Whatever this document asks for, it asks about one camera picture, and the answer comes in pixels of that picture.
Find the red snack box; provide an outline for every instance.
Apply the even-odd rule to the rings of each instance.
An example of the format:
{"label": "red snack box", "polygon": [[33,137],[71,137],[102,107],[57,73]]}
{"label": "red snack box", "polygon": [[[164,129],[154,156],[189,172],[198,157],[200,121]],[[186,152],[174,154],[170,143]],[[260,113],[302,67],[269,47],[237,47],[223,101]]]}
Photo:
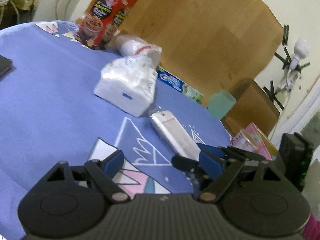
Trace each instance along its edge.
{"label": "red snack box", "polygon": [[137,0],[96,0],[76,40],[90,49],[104,49]]}

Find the ribbed gray surface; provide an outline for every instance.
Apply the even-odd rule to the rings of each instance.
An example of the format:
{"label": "ribbed gray surface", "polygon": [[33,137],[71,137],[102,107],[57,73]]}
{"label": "ribbed gray surface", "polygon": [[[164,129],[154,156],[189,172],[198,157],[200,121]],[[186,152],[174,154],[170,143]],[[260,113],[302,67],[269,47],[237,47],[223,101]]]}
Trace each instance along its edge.
{"label": "ribbed gray surface", "polygon": [[[40,240],[30,236],[27,239]],[[223,218],[215,205],[198,203],[191,195],[137,195],[128,204],[112,206],[108,215],[90,232],[68,239],[267,240],[239,231]],[[294,235],[279,239],[304,238]]]}

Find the light bulb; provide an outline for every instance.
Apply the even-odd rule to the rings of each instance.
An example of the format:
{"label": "light bulb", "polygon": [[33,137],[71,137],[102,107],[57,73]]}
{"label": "light bulb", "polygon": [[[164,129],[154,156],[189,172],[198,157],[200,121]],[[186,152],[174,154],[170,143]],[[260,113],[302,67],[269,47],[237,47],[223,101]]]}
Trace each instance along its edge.
{"label": "light bulb", "polygon": [[309,54],[310,45],[304,38],[299,38],[294,45],[294,59],[290,63],[290,69],[295,70],[301,59],[305,59]]}

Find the blue toothpaste box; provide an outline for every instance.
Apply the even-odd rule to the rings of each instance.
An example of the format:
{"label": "blue toothpaste box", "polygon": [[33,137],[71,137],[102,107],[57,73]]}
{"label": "blue toothpaste box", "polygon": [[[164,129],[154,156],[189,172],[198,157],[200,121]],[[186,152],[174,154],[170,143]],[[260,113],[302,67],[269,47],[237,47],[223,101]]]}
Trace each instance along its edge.
{"label": "blue toothpaste box", "polygon": [[200,103],[201,99],[203,98],[203,94],[199,91],[191,87],[190,85],[186,84],[179,78],[175,77],[162,67],[158,66],[158,79],[162,82],[166,83],[170,87],[174,88],[175,90],[179,91],[180,93],[184,94],[188,98]]}

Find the wooden board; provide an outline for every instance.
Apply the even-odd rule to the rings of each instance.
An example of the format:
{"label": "wooden board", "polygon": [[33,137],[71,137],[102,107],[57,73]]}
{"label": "wooden board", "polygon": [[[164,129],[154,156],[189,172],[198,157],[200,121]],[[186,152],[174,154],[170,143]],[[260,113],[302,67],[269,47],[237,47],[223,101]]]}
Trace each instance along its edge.
{"label": "wooden board", "polygon": [[283,37],[261,0],[138,0],[122,28],[162,47],[163,68],[203,93],[205,105],[255,78]]}

